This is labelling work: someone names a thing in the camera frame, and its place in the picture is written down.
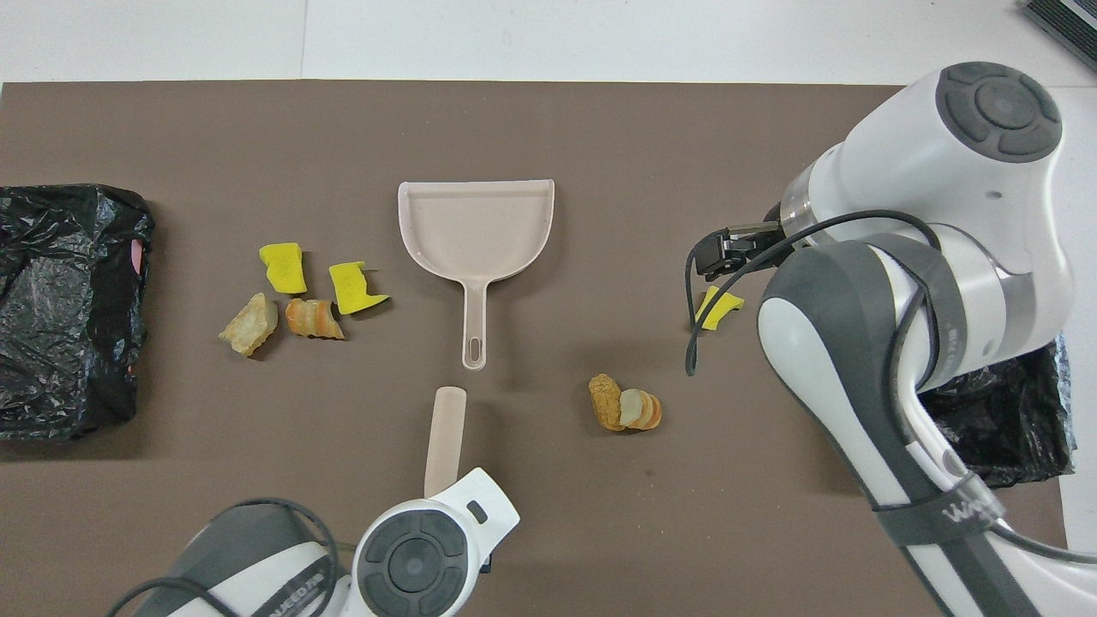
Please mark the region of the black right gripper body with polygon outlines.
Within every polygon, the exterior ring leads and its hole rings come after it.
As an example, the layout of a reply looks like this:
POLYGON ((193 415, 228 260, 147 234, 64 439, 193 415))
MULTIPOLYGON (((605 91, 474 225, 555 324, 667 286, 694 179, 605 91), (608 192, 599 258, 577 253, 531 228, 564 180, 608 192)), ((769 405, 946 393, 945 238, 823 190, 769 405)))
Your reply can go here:
POLYGON ((776 221, 716 229, 698 243, 695 273, 708 282, 736 273, 781 239, 782 228, 776 221))

